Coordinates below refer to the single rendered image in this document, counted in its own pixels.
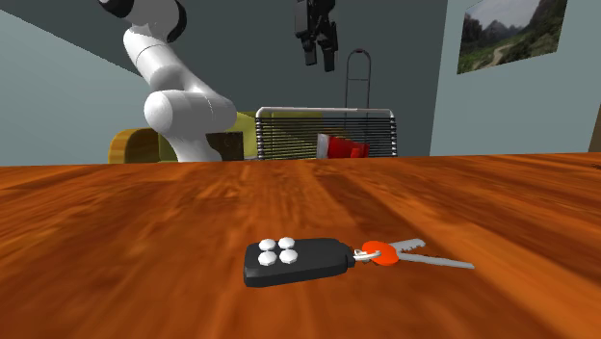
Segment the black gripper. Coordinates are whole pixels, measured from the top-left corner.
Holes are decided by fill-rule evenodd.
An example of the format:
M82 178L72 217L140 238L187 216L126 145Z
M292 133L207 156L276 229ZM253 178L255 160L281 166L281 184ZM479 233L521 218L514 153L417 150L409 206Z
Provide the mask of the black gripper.
M300 39L306 65L317 63L316 41L321 39L325 72L335 69L337 26L329 19L336 0L295 0L295 36Z

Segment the thin dark arched stand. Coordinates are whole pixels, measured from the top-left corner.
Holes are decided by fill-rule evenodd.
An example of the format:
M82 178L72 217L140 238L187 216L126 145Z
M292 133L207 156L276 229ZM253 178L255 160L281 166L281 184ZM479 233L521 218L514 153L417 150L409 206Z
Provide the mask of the thin dark arched stand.
M354 55L363 55L367 60L367 75L363 78L352 78L350 76L350 68L351 68L351 58ZM349 90L350 90L350 82L365 82L366 83L366 101L365 108L369 108L371 106L371 80L372 80L372 58L370 53L363 48L355 48L352 52L349 53L346 60L346 70L345 70L345 94L344 94L344 105L346 108L349 108Z

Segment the metal chair with black slats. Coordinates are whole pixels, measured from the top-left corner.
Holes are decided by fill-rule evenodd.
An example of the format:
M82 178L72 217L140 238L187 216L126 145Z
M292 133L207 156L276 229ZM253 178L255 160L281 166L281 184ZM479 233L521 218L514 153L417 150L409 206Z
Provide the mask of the metal chair with black slats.
M255 114L260 160L314 158L321 134L366 143L371 158L398 155L397 124L389 109L262 107Z

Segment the red box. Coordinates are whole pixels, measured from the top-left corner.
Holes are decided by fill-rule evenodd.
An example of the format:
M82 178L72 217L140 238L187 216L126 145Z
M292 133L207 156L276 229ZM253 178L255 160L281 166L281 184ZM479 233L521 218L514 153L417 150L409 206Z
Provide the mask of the red box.
M370 146L367 143L358 143L326 134L319 134L317 137L317 159L367 158L369 151Z

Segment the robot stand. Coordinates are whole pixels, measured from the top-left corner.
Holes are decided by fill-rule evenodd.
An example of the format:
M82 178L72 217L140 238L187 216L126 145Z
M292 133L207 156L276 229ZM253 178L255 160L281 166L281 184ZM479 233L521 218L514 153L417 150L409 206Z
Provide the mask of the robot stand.
M209 145L218 151L223 161L243 161L244 135L240 131L210 133L206 135Z

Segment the black key fob with keys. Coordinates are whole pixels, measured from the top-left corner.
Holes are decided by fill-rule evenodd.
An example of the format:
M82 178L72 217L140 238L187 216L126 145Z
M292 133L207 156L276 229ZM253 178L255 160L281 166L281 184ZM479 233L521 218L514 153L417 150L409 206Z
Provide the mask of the black key fob with keys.
M263 239L246 249L243 280L252 288L296 283L344 274L358 262L392 266L407 261L463 269L474 267L468 262L413 252L425 245L417 238L395 243L368 241L359 249L333 238Z

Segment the landscape wall picture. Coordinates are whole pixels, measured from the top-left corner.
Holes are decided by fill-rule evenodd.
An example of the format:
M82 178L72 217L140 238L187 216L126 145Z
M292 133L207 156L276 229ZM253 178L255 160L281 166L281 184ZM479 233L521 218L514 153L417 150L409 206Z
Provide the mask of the landscape wall picture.
M555 53L567 0L481 0L464 14L457 73Z

